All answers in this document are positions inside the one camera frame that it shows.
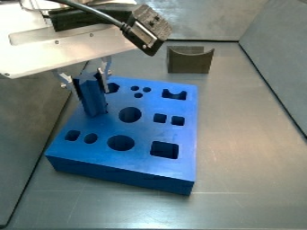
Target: black cable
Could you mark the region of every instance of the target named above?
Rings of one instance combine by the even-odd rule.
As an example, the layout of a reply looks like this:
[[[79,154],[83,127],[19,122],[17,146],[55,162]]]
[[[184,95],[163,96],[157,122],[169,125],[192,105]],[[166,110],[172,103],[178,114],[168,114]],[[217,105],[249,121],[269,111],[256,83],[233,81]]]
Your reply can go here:
[[[85,4],[78,4],[75,2],[71,2],[69,0],[47,0],[47,1],[51,1],[51,2],[57,2],[59,4],[66,4],[85,12],[89,12],[89,13],[93,13],[94,15],[97,15],[99,18],[110,21],[114,25],[117,25],[121,29],[123,27],[126,27],[126,23],[125,22],[121,22],[118,21],[115,18],[113,18],[109,14],[98,11],[97,9],[91,8],[90,6],[85,5]]]

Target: circular hole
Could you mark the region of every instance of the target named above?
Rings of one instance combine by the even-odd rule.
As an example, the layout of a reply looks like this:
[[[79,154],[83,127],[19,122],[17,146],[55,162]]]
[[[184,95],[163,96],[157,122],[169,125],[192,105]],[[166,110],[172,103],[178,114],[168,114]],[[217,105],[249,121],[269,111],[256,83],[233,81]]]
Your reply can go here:
[[[126,123],[137,122],[142,117],[141,109],[135,107],[127,107],[121,110],[119,119]]]
[[[131,87],[131,90],[133,90],[133,91],[139,90],[139,86],[133,86],[133,87]]]
[[[143,89],[143,91],[145,91],[146,93],[149,93],[149,92],[151,92],[151,88],[150,88],[150,87],[146,87],[146,88]]]
[[[142,97],[143,97],[143,94],[142,94],[142,93],[137,93],[137,94],[135,94],[135,97],[137,97],[137,98],[142,98]]]
[[[135,140],[125,135],[109,139],[109,147],[117,151],[127,151],[135,146]]]
[[[95,134],[95,133],[91,133],[91,134],[87,134],[86,137],[85,137],[85,142],[87,144],[93,144],[98,141],[99,139],[99,136]]]

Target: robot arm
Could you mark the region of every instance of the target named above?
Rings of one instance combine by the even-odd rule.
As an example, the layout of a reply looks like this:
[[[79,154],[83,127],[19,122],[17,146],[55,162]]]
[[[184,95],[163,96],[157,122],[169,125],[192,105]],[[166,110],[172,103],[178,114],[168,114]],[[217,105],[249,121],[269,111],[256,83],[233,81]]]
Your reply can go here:
[[[55,6],[63,7],[63,5],[43,0],[35,1],[35,3],[39,2],[41,4],[27,5],[27,8],[26,0],[22,2],[22,7],[19,2],[0,5],[2,76],[19,78],[95,58],[107,57],[135,49],[134,44],[146,53],[154,55],[172,34],[172,26],[165,20],[163,24],[155,23],[151,26],[153,17],[157,17],[158,14],[145,5],[131,13],[127,27],[123,28],[125,36],[121,35],[122,32],[115,26],[98,24],[99,18],[97,23],[90,26],[57,31],[55,26],[46,22],[46,20],[49,21],[46,14],[55,12]],[[45,8],[42,3],[49,3],[53,11],[47,11],[49,7]],[[145,15],[142,10],[149,12],[146,20],[142,18]]]

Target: small hole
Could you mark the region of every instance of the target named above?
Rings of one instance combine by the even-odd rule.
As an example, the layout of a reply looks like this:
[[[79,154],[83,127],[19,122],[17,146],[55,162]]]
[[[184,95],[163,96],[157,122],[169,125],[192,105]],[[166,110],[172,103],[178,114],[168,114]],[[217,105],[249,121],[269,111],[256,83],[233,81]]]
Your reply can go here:
[[[184,126],[185,125],[185,117],[173,116],[172,117],[172,124],[176,126]]]
[[[109,83],[110,93],[117,93],[119,91],[121,85],[117,83]]]
[[[151,144],[150,154],[170,158],[178,159],[180,146],[177,144],[154,141]]]
[[[166,121],[168,121],[168,115],[157,113],[154,116],[154,122],[166,123]]]
[[[143,91],[145,91],[146,93],[149,93],[149,92],[151,92],[151,88],[150,88],[150,87],[146,87],[146,88],[143,89]]]
[[[66,140],[77,141],[81,136],[81,131],[70,130],[66,134]]]
[[[143,94],[142,94],[142,93],[137,93],[137,94],[135,94],[135,97],[137,97],[137,98],[142,98],[142,97],[143,97]]]
[[[107,144],[117,151],[127,151],[135,146],[135,140],[129,136],[118,135],[109,139]]]
[[[87,144],[93,144],[98,141],[99,139],[99,136],[95,134],[95,133],[91,133],[91,134],[87,134],[86,137],[85,137],[85,142]]]
[[[121,110],[119,119],[126,123],[137,122],[142,117],[141,109],[135,107],[127,107]]]
[[[133,90],[133,91],[139,90],[139,86],[133,86],[133,87],[131,87],[131,90]]]

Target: side wall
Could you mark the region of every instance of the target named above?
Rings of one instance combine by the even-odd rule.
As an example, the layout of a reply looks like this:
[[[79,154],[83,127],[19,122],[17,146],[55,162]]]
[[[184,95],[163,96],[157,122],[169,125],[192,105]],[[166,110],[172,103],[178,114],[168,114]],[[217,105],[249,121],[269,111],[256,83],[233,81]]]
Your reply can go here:
[[[270,0],[241,45],[307,136],[307,1]]]
[[[240,40],[268,0],[137,0],[173,25],[176,40]]]

